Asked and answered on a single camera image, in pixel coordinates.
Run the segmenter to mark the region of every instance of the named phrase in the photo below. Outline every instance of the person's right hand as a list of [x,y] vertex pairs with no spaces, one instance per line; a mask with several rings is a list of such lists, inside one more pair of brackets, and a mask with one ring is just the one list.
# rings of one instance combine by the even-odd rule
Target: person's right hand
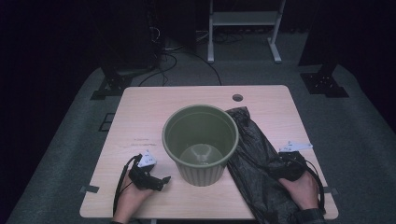
[[318,208],[318,184],[307,171],[295,181],[280,178],[279,182],[289,192],[300,210]]

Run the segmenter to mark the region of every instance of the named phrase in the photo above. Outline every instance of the trash bag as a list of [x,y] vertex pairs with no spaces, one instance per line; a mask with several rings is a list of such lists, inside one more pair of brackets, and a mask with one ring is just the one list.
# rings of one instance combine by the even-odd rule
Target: trash bag
[[254,217],[262,223],[297,223],[297,205],[283,186],[265,171],[278,157],[274,147],[257,124],[250,119],[246,107],[226,111],[235,121],[239,143],[227,163],[233,181]]

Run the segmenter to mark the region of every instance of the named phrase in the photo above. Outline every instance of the green trash can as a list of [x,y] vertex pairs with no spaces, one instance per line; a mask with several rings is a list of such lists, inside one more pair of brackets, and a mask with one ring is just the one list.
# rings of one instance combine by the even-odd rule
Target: green trash can
[[238,145],[233,118],[213,105],[179,109],[163,127],[163,146],[181,176],[198,187],[221,178],[227,160]]

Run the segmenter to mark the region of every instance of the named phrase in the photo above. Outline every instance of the light wood surface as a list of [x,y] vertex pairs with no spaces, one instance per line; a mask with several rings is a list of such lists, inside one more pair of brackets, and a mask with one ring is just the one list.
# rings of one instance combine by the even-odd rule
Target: light wood surface
[[[243,96],[241,102],[233,95]],[[230,173],[208,187],[195,187],[180,176],[175,163],[163,149],[162,131],[167,119],[187,105],[214,105],[223,110],[246,106],[271,144],[279,149],[288,141],[309,143],[289,89],[285,86],[131,87],[125,90],[94,170],[91,185],[80,208],[83,217],[112,217],[113,197],[122,167],[132,156],[149,150],[158,161],[151,175],[172,176],[161,192],[150,196],[135,213],[138,218],[253,219]],[[326,180],[312,149],[301,151]],[[326,194],[325,218],[334,219],[338,210]]]

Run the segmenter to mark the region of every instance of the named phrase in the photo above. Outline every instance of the person's left hand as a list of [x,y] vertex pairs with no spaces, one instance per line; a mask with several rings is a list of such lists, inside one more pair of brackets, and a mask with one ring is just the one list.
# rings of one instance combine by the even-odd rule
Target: person's left hand
[[124,189],[125,187],[126,189],[119,197],[117,210],[112,219],[113,221],[120,223],[128,223],[142,202],[145,201],[154,191],[152,189],[138,189],[134,183],[130,184],[132,180],[129,178],[129,172],[130,170],[126,173],[123,179],[121,189]]

